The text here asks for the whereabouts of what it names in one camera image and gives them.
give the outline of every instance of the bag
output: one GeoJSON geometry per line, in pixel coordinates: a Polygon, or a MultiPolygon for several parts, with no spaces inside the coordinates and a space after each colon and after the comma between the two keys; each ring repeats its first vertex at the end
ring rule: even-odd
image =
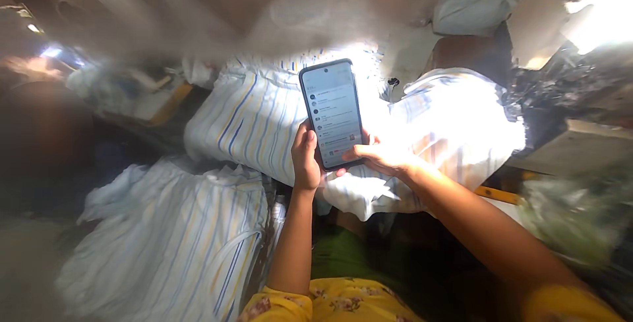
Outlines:
{"type": "Polygon", "coordinates": [[[520,0],[439,0],[433,31],[447,35],[492,36],[520,0]]]}

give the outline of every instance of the person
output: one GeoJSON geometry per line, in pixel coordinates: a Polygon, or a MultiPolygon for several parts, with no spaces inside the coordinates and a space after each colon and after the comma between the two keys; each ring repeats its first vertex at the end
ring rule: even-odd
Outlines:
{"type": "MultiPolygon", "coordinates": [[[[539,240],[494,205],[420,157],[371,135],[368,142],[355,145],[343,158],[364,158],[368,167],[404,181],[463,246],[516,294],[522,320],[623,321],[539,240]]],[[[315,276],[323,259],[318,253],[320,242],[312,250],[312,200],[323,174],[315,160],[316,146],[316,134],[304,122],[292,146],[294,188],[270,275],[238,321],[423,321],[390,286],[363,278],[367,275],[353,276],[363,275],[363,268],[348,277],[315,276]]],[[[341,169],[336,175],[344,172],[341,169]]]]}

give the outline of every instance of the white blue striped fabric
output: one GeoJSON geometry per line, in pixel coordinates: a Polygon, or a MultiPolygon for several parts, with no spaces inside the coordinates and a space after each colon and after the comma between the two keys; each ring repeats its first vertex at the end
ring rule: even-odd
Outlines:
{"type": "Polygon", "coordinates": [[[239,166],[192,175],[162,159],[123,195],[92,197],[104,205],[117,197],[121,210],[108,211],[59,275],[72,313],[106,321],[237,319],[268,215],[259,172],[239,166]]]}
{"type": "MultiPolygon", "coordinates": [[[[302,66],[329,60],[311,58],[306,63],[304,59],[302,66]]],[[[295,69],[302,64],[293,63],[295,69]]],[[[364,74],[362,68],[355,70],[364,74]]],[[[363,126],[410,146],[469,189],[483,183],[517,148],[517,138],[524,138],[523,127],[509,123],[498,104],[497,86],[473,71],[432,71],[409,86],[410,93],[396,103],[380,99],[384,81],[368,73],[357,76],[363,126]]],[[[239,58],[227,64],[214,87],[187,124],[187,153],[195,159],[244,164],[292,185],[290,147],[298,125],[307,117],[296,72],[287,69],[287,62],[239,58]]],[[[352,167],[340,178],[330,173],[322,193],[330,204],[363,221],[375,212],[425,208],[402,182],[364,165],[352,167]]]]}

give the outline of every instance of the finger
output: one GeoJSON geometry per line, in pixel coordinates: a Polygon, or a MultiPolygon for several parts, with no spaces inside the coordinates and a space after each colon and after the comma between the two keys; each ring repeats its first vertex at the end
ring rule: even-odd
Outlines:
{"type": "Polygon", "coordinates": [[[369,134],[369,132],[365,128],[363,128],[363,143],[369,143],[371,145],[371,137],[372,136],[369,134]]]}
{"type": "Polygon", "coordinates": [[[305,140],[306,155],[314,156],[314,150],[317,146],[317,134],[313,130],[309,130],[305,140]]]}
{"type": "Polygon", "coordinates": [[[299,124],[299,128],[297,129],[297,135],[294,137],[294,143],[292,144],[293,148],[298,148],[301,143],[304,141],[304,136],[308,131],[308,120],[306,119],[301,124],[299,124]]]}
{"type": "Polygon", "coordinates": [[[367,157],[369,159],[377,159],[376,147],[373,145],[355,145],[352,149],[343,153],[343,160],[356,160],[361,157],[367,157]]]}

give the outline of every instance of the green pants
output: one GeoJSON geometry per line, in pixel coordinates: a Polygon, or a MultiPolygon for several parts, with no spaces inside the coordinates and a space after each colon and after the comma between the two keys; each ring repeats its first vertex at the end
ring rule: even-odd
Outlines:
{"type": "Polygon", "coordinates": [[[317,237],[312,250],[312,279],[377,281],[427,321],[464,321],[463,310],[446,283],[441,255],[407,245],[375,251],[347,229],[331,226],[317,237]]]}

